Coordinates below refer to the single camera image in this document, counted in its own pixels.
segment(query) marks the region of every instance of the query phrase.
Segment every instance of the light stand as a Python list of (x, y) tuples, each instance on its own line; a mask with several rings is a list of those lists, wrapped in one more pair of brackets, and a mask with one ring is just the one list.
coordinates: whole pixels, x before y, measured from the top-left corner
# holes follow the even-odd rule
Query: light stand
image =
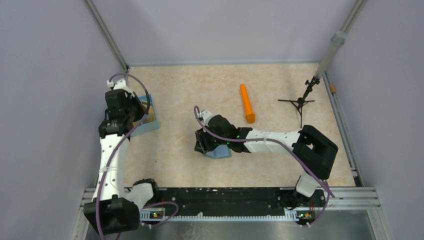
[(325, 55), (324, 59), (319, 63), (318, 69), (316, 70), (315, 74), (313, 75), (313, 78), (311, 81), (306, 80), (305, 85), (307, 85), (306, 90), (302, 97), (299, 97), (297, 100), (286, 100), (286, 99), (278, 99), (280, 102), (289, 102), (293, 104), (293, 106), (296, 108), (297, 112), (300, 114), (300, 128), (302, 128), (302, 111), (303, 107), (307, 103), (315, 102), (315, 100), (306, 100), (306, 97), (310, 92), (312, 92), (312, 87), (316, 84), (320, 84), (320, 79), (323, 76), (324, 72), (326, 71), (328, 65), (333, 60), (334, 56), (336, 55), (337, 51), (340, 49), (341, 46), (345, 44), (346, 38), (348, 35), (343, 31), (338, 31), (334, 34), (334, 36), (331, 38), (331, 44), (328, 49), (327, 54)]

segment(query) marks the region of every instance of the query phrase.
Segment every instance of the blue object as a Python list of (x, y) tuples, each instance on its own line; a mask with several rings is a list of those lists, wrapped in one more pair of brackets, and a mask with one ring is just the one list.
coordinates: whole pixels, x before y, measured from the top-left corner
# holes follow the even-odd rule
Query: blue object
[(213, 159), (223, 159), (231, 157), (231, 150), (227, 145), (219, 145), (213, 151), (209, 151), (205, 156)]
[[(137, 127), (132, 133), (131, 137), (138, 136), (144, 133), (147, 133), (149, 131), (156, 130), (161, 127), (159, 124), (158, 115), (156, 114), (156, 107), (155, 102), (153, 101), (152, 95), (149, 94), (150, 97), (150, 109), (148, 111), (148, 115), (143, 121), (142, 125)], [(141, 105), (143, 105), (144, 108), (147, 108), (147, 97), (145, 95), (139, 96), (138, 99), (140, 99)]]

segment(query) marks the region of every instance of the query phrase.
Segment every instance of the beige wooden table surface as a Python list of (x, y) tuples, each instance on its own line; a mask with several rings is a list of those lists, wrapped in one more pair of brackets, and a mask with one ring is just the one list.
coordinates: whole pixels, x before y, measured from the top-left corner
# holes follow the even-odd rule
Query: beige wooden table surface
[[(193, 107), (221, 114), (236, 127), (290, 132), (300, 129), (296, 109), (277, 99), (301, 97), (317, 64), (246, 64), (132, 67), (153, 97), (160, 128), (133, 137), (125, 161), (125, 185), (153, 178), (159, 187), (291, 187), (302, 168), (288, 154), (235, 153), (212, 159), (194, 151)], [(245, 84), (256, 122), (248, 124), (240, 96)], [(141, 86), (129, 80), (138, 96)], [(354, 186), (351, 168), (324, 83), (314, 86), (303, 108), (303, 124), (313, 125), (338, 147), (328, 183)]]

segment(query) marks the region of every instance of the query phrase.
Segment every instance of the wall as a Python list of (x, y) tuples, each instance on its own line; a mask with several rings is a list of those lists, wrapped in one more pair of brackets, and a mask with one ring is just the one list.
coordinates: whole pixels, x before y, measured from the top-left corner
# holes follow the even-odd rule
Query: wall
[(356, 0), (93, 2), (138, 66), (319, 61)]
[(71, 237), (120, 71), (82, 0), (0, 3), (0, 239)]
[(423, 11), (420, 0), (368, 1), (330, 70), (362, 177), (395, 239), (422, 239)]

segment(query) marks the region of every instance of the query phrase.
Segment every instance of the gray floor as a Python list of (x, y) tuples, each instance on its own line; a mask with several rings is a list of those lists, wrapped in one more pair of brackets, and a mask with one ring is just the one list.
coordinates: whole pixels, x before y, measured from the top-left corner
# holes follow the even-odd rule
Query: gray floor
[[(140, 227), (120, 240), (374, 240), (366, 211), (327, 211), (311, 228), (292, 222), (170, 222)], [(107, 239), (114, 240), (116, 235)], [(86, 240), (100, 239), (90, 228)]]

